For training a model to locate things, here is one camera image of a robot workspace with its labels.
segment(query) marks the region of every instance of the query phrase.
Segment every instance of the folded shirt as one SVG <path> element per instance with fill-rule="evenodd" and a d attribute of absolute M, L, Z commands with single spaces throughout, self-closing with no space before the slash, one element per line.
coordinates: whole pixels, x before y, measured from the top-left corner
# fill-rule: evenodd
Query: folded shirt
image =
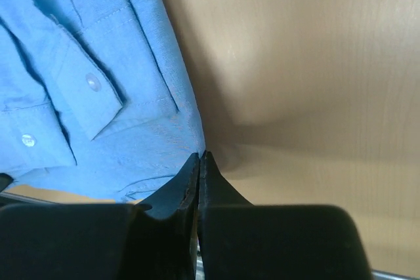
<path fill-rule="evenodd" d="M 145 198 L 205 143 L 162 0 L 1 0 L 0 172 Z"/>

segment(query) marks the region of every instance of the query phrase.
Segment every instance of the wooden surface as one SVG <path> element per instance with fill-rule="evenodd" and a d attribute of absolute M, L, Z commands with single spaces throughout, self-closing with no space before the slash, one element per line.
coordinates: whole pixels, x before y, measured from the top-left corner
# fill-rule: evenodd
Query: wooden surface
<path fill-rule="evenodd" d="M 420 0 L 164 1 L 225 177 L 342 206 L 374 268 L 420 277 Z"/>

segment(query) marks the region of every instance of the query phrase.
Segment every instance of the garment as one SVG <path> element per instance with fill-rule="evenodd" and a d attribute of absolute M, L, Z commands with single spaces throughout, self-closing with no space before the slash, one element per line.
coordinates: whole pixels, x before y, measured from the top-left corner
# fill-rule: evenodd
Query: garment
<path fill-rule="evenodd" d="M 162 0 L 0 1 L 0 172 L 145 198 L 205 143 Z"/>

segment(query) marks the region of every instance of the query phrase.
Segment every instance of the shirt sleeve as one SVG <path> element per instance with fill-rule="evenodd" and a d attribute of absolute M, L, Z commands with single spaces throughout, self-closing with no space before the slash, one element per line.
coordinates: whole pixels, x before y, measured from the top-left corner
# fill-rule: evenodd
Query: shirt sleeve
<path fill-rule="evenodd" d="M 0 23 L 0 173 L 75 165 L 44 87 Z"/>

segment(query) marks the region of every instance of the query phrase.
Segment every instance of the white button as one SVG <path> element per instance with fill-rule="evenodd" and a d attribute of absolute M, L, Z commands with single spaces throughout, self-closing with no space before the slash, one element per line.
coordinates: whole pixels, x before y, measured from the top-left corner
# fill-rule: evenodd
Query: white button
<path fill-rule="evenodd" d="M 92 73 L 86 75 L 86 81 L 89 84 L 90 88 L 95 92 L 98 92 L 101 88 L 98 78 L 96 78 Z"/>
<path fill-rule="evenodd" d="M 32 136 L 30 134 L 24 134 L 22 136 L 22 142 L 27 147 L 33 147 L 35 145 L 35 143 L 37 142 L 37 140 L 35 139 L 34 136 Z"/>

